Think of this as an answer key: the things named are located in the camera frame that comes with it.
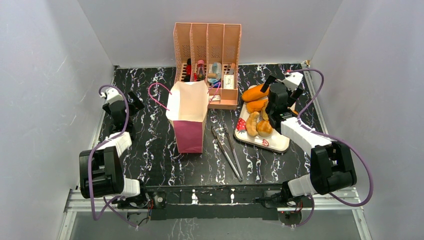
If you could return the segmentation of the smooth orange bread loaf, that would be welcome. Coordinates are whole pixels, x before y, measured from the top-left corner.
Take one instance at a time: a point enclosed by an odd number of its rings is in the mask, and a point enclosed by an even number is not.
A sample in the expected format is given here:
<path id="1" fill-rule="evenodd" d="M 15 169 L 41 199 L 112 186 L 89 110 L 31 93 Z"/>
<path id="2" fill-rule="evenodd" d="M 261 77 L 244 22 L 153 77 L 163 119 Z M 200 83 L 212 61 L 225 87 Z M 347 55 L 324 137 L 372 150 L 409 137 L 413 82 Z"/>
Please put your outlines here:
<path id="1" fill-rule="evenodd" d="M 243 92 L 243 94 L 241 95 L 241 99 L 247 103 L 261 100 L 267 97 L 269 94 L 269 88 L 267 88 L 265 92 L 262 92 L 263 86 L 264 84 L 260 84 L 249 88 L 248 90 Z"/>

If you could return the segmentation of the pale twisted bread stick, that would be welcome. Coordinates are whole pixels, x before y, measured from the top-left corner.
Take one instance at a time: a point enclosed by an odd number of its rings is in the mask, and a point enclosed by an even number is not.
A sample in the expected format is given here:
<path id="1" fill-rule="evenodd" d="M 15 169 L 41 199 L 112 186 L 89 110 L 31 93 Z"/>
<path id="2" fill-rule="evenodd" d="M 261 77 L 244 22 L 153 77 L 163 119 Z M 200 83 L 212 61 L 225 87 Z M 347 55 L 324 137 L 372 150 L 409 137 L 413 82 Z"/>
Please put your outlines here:
<path id="1" fill-rule="evenodd" d="M 256 137 L 259 133 L 257 131 L 257 122 L 258 118 L 260 116 L 260 113 L 257 111 L 252 112 L 249 117 L 246 120 L 246 131 L 247 134 L 251 137 Z"/>

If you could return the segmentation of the brown seeded bread slice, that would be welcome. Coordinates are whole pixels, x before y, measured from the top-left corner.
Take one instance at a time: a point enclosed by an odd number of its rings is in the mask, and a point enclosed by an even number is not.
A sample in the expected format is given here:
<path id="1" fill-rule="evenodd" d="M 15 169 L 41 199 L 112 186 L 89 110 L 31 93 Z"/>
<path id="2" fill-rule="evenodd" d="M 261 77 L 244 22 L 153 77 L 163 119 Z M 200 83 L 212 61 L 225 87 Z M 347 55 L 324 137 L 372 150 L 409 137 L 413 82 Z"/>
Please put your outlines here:
<path id="1" fill-rule="evenodd" d="M 266 112 L 266 106 L 264 106 L 263 108 L 262 108 L 262 110 L 261 110 L 261 117 L 262 117 L 262 120 L 263 121 L 269 121 L 269 117 L 268 117 L 268 114 L 267 114 L 267 112 Z"/>

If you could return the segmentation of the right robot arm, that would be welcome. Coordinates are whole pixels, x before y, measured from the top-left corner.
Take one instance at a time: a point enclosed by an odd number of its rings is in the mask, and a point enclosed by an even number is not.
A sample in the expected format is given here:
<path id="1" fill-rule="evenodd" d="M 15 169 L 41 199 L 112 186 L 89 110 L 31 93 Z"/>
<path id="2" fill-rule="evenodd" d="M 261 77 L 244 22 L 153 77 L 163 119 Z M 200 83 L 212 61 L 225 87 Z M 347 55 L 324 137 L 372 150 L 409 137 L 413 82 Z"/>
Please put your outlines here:
<path id="1" fill-rule="evenodd" d="M 266 197 L 267 200 L 295 207 L 303 196 L 325 195 L 357 183 L 349 147 L 305 129 L 290 109 L 301 94 L 301 89 L 291 87 L 287 79 L 278 83 L 277 78 L 270 75 L 260 91 L 267 93 L 265 112 L 272 128 L 292 140 L 310 157 L 309 174 L 285 181 L 281 192 Z"/>

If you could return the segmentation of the fake orange bread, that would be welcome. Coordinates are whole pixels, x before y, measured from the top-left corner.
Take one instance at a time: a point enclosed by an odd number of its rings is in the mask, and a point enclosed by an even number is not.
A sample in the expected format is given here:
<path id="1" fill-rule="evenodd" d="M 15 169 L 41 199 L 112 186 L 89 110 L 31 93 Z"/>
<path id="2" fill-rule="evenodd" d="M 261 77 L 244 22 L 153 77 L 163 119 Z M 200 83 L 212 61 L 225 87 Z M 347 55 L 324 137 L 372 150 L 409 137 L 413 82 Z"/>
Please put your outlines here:
<path id="1" fill-rule="evenodd" d="M 246 104 L 246 110 L 249 114 L 252 114 L 253 112 L 260 113 L 262 109 L 267 106 L 267 104 L 268 104 L 268 99 L 250 101 Z"/>

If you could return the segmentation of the strawberry print tray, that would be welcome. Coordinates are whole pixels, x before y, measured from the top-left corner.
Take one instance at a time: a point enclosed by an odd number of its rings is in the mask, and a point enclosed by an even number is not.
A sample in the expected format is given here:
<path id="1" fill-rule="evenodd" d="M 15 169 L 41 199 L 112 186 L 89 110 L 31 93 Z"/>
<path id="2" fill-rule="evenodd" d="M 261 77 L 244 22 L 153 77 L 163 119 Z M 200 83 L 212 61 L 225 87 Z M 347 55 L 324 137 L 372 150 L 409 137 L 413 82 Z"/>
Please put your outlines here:
<path id="1" fill-rule="evenodd" d="M 237 123 L 234 127 L 234 137 L 243 143 L 264 148 L 277 153 L 284 153 L 289 149 L 290 139 L 284 135 L 279 134 L 275 129 L 272 134 L 267 137 L 260 135 L 252 137 L 246 130 L 246 122 L 249 117 L 247 111 L 247 103 L 243 103 Z"/>

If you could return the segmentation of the paper cake bag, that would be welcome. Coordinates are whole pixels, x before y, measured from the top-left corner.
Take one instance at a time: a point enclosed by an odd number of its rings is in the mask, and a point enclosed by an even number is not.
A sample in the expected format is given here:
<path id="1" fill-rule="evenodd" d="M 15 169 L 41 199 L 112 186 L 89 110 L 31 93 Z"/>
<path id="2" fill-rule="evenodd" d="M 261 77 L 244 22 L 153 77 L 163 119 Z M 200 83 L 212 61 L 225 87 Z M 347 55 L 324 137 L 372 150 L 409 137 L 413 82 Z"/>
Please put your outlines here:
<path id="1" fill-rule="evenodd" d="M 211 89 L 205 81 L 177 81 L 168 91 L 167 104 L 161 104 L 150 90 L 162 83 L 152 83 L 148 96 L 165 109 L 165 116 L 173 127 L 177 150 L 181 154 L 201 154 L 205 134 L 206 118 L 211 100 Z"/>

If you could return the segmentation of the small round glazed bun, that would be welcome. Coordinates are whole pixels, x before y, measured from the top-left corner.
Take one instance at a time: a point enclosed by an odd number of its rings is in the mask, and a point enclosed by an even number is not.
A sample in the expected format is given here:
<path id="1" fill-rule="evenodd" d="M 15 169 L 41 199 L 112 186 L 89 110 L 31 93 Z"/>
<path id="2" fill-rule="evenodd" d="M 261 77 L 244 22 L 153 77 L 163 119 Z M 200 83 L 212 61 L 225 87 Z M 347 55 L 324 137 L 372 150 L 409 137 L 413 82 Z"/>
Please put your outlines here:
<path id="1" fill-rule="evenodd" d="M 273 133 L 273 130 L 274 129 L 268 120 L 262 120 L 256 125 L 258 135 L 264 138 L 269 137 Z"/>

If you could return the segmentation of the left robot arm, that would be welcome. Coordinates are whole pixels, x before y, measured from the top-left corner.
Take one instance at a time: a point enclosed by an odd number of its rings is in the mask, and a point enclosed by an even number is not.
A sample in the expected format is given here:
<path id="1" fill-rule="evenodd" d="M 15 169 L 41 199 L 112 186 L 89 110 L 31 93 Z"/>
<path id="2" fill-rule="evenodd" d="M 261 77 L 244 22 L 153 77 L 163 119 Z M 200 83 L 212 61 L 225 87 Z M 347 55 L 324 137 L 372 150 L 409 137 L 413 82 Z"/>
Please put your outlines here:
<path id="1" fill-rule="evenodd" d="M 92 156 L 91 174 L 93 197 L 124 196 L 130 198 L 130 202 L 137 208 L 144 208 L 149 203 L 149 194 L 141 189 L 141 183 L 136 179 L 124 177 L 123 168 L 120 162 L 121 155 L 130 148 L 136 138 L 133 117 L 138 111 L 144 108 L 142 101 L 132 92 L 128 97 L 132 102 L 128 104 L 129 119 L 125 132 L 123 130 L 127 109 L 123 96 L 114 88 L 109 88 L 102 97 L 106 99 L 103 110 L 112 117 L 112 124 L 109 128 L 109 140 L 99 147 Z"/>

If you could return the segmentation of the orange plastic file organizer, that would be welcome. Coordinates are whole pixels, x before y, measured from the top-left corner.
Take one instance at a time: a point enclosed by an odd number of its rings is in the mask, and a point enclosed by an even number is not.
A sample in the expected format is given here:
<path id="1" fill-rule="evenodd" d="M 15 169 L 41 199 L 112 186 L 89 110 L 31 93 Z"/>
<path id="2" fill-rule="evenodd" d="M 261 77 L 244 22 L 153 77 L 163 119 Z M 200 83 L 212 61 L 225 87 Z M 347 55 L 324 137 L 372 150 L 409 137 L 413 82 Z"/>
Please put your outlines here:
<path id="1" fill-rule="evenodd" d="M 176 61 L 175 82 L 183 81 L 187 59 L 191 58 L 191 79 L 196 81 L 197 61 L 204 60 L 205 83 L 212 89 L 210 95 L 219 95 L 220 101 L 212 101 L 210 108 L 235 110 L 238 106 L 238 67 L 242 39 L 241 24 L 177 22 L 173 29 Z M 219 88 L 209 85 L 209 64 L 222 64 Z M 234 75 L 235 89 L 224 89 L 224 75 Z"/>

